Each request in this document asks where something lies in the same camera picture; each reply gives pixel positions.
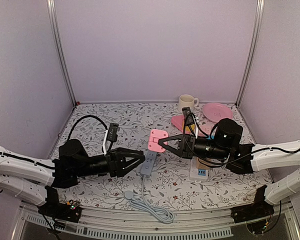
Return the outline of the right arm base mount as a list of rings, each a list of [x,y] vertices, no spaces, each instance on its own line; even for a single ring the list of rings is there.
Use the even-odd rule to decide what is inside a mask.
[[[231,208],[230,216],[235,223],[263,218],[275,213],[273,204],[265,201],[266,188],[267,185],[264,185],[257,189],[252,203]]]

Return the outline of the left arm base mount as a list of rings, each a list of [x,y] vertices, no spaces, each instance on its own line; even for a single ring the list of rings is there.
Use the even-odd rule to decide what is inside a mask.
[[[38,212],[51,217],[52,219],[64,220],[78,223],[81,217],[82,208],[78,201],[69,200],[66,203],[59,202],[59,195],[56,189],[45,186],[45,203],[38,206]]]

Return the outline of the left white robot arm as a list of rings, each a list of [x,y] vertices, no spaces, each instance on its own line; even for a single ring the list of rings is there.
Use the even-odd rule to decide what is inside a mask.
[[[0,146],[0,188],[60,217],[65,210],[56,189],[76,186],[81,177],[123,177],[145,161],[143,151],[123,147],[89,156],[78,139],[66,141],[58,154],[57,159],[39,159]]]

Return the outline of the light blue power strip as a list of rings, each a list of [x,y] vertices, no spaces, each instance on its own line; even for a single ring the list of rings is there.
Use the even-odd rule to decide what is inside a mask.
[[[128,201],[129,205],[138,211],[146,212],[154,217],[162,224],[169,225],[175,220],[175,214],[157,203],[151,203],[150,199],[146,196],[146,183],[149,183],[152,178],[152,172],[158,153],[152,150],[147,150],[145,161],[140,168],[141,176],[141,191],[140,196],[137,196],[133,191],[127,190],[124,193],[124,198]]]

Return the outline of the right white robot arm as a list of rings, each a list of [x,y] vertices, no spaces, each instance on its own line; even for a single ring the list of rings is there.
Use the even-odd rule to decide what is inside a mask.
[[[221,119],[211,130],[214,136],[182,133],[158,140],[158,145],[183,159],[197,157],[210,168],[225,167],[237,175],[265,169],[297,166],[298,169],[278,182],[256,190],[248,213],[259,218],[282,199],[300,191],[300,140],[262,145],[241,144],[243,127],[229,118]]]

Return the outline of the pink plug adapter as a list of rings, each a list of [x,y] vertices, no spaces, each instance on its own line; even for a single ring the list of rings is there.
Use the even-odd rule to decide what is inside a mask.
[[[165,152],[166,149],[159,145],[159,140],[168,136],[169,134],[165,130],[152,129],[148,138],[147,149],[157,153]]]

